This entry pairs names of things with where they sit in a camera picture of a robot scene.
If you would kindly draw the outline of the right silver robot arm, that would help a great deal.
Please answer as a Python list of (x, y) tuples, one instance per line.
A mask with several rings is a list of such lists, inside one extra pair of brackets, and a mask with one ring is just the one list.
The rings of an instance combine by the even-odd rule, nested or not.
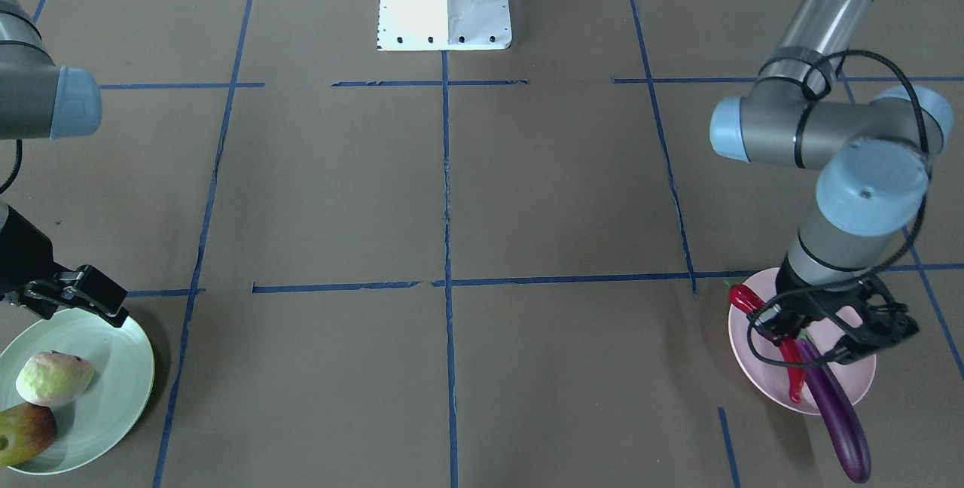
[[(1, 0), (1, 134), (3, 140), (59, 140), (99, 129), (99, 86), (79, 67), (56, 65), (41, 32), (18, 0)], [(130, 316), (127, 290), (92, 265), (55, 261), (50, 239), (10, 204), (1, 209), (2, 300), (40, 319), (80, 309), (114, 328)]]

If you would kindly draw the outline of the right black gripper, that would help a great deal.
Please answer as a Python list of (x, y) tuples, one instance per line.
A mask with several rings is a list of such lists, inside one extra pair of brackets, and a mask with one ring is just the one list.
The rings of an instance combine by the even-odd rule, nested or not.
[(120, 329), (130, 316), (128, 291), (92, 265), (77, 268), (72, 291), (55, 282), (68, 268), (55, 261), (50, 239), (7, 203), (2, 206), (2, 299), (51, 320), (61, 309), (86, 310)]

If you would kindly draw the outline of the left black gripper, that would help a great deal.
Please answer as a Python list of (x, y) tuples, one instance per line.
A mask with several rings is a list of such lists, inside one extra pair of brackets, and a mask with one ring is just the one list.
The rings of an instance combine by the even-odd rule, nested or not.
[(847, 345), (865, 345), (863, 323), (856, 327), (844, 329), (844, 324), (838, 321), (837, 312), (841, 307), (860, 303), (863, 292), (863, 279), (844, 279), (830, 282), (830, 288), (820, 288), (806, 282), (792, 267), (789, 257), (784, 257), (775, 279), (776, 305), (780, 313), (774, 319), (774, 344), (788, 343), (792, 338), (799, 338), (800, 334), (813, 321), (834, 319), (834, 323), (843, 331), (842, 341)]

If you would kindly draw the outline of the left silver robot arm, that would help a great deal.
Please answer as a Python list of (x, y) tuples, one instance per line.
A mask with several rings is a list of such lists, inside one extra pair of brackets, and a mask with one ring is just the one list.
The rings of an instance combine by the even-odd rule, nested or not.
[(803, 0), (750, 94), (715, 108), (710, 142), (726, 158), (819, 172), (813, 208), (752, 327), (771, 343), (829, 319), (849, 364), (918, 333), (880, 273), (920, 234), (934, 162), (953, 129), (939, 93), (851, 38), (874, 0)]

